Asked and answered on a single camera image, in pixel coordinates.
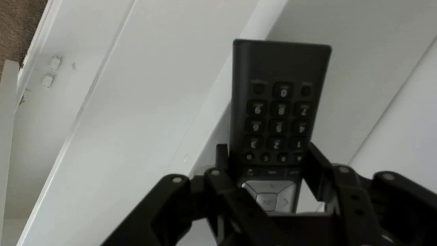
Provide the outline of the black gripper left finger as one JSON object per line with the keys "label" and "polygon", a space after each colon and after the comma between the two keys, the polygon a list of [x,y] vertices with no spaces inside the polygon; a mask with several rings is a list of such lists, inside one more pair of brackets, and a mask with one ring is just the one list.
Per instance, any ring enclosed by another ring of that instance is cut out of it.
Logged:
{"label": "black gripper left finger", "polygon": [[192,179],[171,173],[139,201],[101,246],[176,246],[194,221],[206,218],[217,246],[291,246],[278,225],[227,173],[228,147]]}

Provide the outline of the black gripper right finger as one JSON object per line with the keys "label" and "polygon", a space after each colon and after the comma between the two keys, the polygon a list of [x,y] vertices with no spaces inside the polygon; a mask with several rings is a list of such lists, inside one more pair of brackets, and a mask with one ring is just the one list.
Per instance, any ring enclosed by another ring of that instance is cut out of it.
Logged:
{"label": "black gripper right finger", "polygon": [[340,220],[344,246],[437,246],[437,194],[393,171],[370,179],[308,143],[303,179]]}

